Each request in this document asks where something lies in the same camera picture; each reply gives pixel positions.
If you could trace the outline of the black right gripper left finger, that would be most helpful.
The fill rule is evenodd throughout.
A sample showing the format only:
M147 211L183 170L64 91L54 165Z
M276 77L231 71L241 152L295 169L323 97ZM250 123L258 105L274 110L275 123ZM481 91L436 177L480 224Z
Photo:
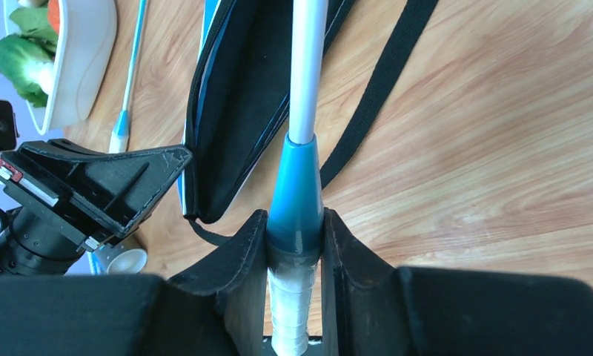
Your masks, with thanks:
M169 281L191 294L184 355L261 355L268 214L257 210L227 242Z

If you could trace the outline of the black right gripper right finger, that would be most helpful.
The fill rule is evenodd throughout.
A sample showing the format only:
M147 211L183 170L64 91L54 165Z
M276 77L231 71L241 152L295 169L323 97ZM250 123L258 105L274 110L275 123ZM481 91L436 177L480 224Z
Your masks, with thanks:
M330 208L324 211L324 355L438 355L411 325L401 273L360 242Z

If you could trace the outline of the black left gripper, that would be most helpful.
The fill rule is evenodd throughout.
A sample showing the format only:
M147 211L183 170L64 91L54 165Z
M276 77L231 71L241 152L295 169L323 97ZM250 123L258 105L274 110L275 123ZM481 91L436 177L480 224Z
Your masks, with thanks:
M184 145L106 154L66 139L25 142L0 155L0 182L53 233L95 251L132 234L192 158Z

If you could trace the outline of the blue racket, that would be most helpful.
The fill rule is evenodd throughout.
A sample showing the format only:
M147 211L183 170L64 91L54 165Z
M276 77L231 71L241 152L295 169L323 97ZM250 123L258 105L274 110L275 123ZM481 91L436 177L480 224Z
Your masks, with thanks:
M110 154L120 154L127 151L130 138L130 101L147 8L148 2L141 0L138 6L122 107L110 135L108 148ZM87 260L90 272L95 275L109 273L136 274L145 267L148 261L148 253L134 236L129 236L115 246L104 245L94 252L87 253Z
M294 1L289 125L267 222L271 345L303 355L322 250L322 186L314 133L327 1Z

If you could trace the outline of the blue racket bag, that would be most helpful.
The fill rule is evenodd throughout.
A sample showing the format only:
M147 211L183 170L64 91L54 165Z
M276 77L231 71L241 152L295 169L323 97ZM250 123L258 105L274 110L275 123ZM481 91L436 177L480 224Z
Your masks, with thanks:
M329 184L349 163L402 73L431 18L435 1L405 4L368 85L337 145L323 164ZM206 242L288 118L291 1L221 1L199 54L188 96L184 145L191 164L179 181L182 213Z

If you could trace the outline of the white rectangular tray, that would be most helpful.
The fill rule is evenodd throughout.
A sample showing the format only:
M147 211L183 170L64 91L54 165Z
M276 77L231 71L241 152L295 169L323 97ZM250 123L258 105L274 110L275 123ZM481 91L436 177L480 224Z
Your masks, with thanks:
M6 35L17 31L7 19L16 2L3 3ZM44 108L35 108L25 100L34 127L41 135L88 118L117 31L114 1L59 1L59 7L61 24L52 93Z

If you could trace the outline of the green bok choy toy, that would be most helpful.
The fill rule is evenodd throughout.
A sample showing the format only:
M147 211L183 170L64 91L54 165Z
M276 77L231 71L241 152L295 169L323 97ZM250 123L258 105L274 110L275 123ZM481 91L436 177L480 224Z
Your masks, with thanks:
M0 39L0 73L21 98L44 108L55 82L59 43L47 21L47 1L17 1L7 19L17 31Z

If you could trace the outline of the orange carrot toy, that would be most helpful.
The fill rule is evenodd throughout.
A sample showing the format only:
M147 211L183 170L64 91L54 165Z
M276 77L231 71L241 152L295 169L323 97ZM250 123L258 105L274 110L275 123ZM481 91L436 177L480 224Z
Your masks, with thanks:
M56 34L60 32L60 8L58 0L47 1L47 21Z

